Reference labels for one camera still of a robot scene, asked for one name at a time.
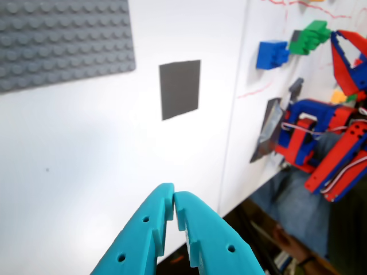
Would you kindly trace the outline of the red blue gripper finger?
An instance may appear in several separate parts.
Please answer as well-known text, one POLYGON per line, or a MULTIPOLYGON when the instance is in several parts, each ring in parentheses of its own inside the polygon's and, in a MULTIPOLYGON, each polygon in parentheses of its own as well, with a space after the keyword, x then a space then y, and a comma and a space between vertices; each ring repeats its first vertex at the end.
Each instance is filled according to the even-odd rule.
POLYGON ((342 64, 342 66, 345 66, 347 68, 350 67, 350 62, 347 60, 345 52, 343 51, 341 44, 339 43, 339 37, 342 37, 343 39, 349 41, 356 49, 358 49, 364 56, 366 56, 365 37, 356 32, 337 30, 335 32, 332 32, 332 56, 334 65, 342 64))
MULTIPOLYGON (((331 33, 331 52, 332 52, 332 33, 331 33)), ((366 61, 358 66, 345 67, 342 64, 334 65, 334 77, 338 85, 347 96, 355 95, 360 91, 366 91, 366 61)))

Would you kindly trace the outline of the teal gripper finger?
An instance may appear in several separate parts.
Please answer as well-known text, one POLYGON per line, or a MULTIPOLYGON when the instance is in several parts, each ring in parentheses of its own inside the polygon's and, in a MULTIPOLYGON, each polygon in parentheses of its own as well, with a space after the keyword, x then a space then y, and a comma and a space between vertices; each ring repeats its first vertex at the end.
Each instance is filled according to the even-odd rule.
POLYGON ((91 273, 156 274, 173 211, 174 185, 162 183, 139 206, 91 273))
POLYGON ((213 209, 188 191, 174 194, 179 231, 199 274, 263 274, 251 247, 213 209))

